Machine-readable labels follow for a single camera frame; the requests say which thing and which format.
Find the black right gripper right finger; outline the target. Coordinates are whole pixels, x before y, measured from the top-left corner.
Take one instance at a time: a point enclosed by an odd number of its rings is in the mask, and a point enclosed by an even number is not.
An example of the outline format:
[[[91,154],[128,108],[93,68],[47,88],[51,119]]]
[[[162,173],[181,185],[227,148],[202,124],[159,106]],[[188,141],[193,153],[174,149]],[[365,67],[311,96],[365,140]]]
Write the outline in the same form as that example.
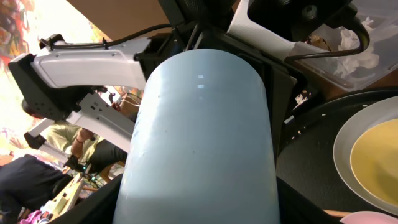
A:
[[[281,224],[342,224],[277,177]]]

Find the pink cup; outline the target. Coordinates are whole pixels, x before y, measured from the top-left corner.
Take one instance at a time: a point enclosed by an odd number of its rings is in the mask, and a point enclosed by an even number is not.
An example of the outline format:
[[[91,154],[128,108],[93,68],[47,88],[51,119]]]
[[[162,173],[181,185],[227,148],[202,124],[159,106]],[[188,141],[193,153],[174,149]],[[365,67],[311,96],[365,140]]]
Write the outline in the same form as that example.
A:
[[[397,218],[379,212],[360,211],[343,217],[340,222],[343,224],[397,224]]]

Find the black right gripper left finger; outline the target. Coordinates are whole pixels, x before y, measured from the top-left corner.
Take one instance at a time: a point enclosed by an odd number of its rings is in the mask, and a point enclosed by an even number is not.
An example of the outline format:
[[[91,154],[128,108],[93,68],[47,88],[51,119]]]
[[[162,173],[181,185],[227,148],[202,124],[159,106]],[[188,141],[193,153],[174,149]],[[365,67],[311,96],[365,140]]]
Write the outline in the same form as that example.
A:
[[[112,224],[122,174],[49,224]]]

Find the blue cup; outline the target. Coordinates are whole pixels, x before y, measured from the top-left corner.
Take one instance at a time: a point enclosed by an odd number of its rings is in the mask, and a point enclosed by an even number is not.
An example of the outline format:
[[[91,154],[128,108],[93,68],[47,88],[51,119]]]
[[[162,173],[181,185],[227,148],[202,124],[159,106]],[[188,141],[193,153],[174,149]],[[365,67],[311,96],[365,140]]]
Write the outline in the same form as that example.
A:
[[[266,91],[243,59],[189,50],[150,75],[115,223],[279,223]]]

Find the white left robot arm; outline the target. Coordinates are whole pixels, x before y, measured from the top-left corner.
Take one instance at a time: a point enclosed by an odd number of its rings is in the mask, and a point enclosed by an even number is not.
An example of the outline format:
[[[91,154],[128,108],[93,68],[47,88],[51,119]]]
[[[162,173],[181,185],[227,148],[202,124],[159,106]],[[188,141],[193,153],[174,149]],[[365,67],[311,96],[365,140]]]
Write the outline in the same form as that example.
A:
[[[76,157],[42,135],[57,121],[172,165],[262,164],[277,155],[284,119],[308,83],[289,64],[197,22],[99,44],[67,44],[57,34],[40,46],[8,66],[43,117],[25,140],[65,164]]]

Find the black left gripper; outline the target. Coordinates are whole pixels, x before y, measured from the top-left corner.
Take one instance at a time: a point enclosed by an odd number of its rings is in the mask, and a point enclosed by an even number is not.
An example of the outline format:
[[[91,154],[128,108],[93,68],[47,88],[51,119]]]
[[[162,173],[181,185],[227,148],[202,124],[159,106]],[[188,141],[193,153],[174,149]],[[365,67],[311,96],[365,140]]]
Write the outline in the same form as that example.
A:
[[[299,105],[295,97],[308,85],[303,72],[218,29],[193,29],[184,35],[176,30],[171,34],[157,34],[150,38],[150,44],[143,52],[134,54],[133,59],[140,63],[144,77],[148,79],[164,60],[196,49],[216,49],[234,54],[259,74],[267,93],[274,157],[278,157],[282,151],[284,121]]]

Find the yellow bowl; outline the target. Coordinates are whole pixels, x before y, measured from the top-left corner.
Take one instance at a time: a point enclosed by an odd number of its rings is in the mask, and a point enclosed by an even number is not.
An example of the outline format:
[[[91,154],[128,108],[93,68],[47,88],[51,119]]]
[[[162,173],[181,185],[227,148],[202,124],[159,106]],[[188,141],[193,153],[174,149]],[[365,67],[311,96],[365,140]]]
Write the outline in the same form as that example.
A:
[[[351,150],[350,165],[359,184],[372,196],[397,206],[397,120],[364,132]]]

